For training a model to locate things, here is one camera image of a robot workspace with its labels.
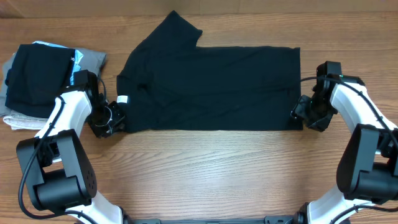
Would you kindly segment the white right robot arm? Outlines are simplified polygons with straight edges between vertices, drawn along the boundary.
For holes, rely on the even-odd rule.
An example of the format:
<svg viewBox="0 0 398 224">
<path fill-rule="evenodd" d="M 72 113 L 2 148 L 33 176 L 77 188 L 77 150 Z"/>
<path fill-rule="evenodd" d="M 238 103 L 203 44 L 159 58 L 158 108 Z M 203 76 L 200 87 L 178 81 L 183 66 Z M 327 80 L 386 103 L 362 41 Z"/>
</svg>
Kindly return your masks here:
<svg viewBox="0 0 398 224">
<path fill-rule="evenodd" d="M 360 78 L 327 74 L 314 79 L 313 96 L 302 96 L 292 115 L 323 131 L 340 114 L 351 137 L 335 186 L 304 204 L 292 223 L 346 223 L 364 209 L 395 213 L 396 208 L 382 205 L 397 200 L 397 125 L 377 109 Z"/>
</svg>

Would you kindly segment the black t-shirt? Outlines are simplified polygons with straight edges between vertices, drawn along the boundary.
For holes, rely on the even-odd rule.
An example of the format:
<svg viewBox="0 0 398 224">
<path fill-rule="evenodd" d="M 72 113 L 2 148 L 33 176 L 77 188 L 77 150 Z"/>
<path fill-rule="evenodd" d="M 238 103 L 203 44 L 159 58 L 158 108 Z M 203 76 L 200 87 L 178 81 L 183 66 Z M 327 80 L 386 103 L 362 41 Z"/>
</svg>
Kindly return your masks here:
<svg viewBox="0 0 398 224">
<path fill-rule="evenodd" d="M 199 47 L 202 31 L 171 12 L 117 77 L 128 133 L 301 130 L 300 49 Z"/>
</svg>

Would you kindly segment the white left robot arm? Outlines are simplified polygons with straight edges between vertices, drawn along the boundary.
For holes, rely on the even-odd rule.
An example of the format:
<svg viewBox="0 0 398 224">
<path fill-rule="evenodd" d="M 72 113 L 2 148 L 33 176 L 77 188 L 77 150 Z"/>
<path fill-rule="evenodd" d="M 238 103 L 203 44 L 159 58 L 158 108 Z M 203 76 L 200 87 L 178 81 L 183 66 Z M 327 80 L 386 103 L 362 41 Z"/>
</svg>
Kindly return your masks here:
<svg viewBox="0 0 398 224">
<path fill-rule="evenodd" d="M 34 138 L 18 143 L 23 172 L 18 202 L 28 217 L 70 215 L 82 223 L 132 222 L 121 207 L 98 192 L 95 172 L 80 142 L 83 125 L 99 102 L 96 85 L 66 87 L 56 97 L 45 126 Z"/>
</svg>

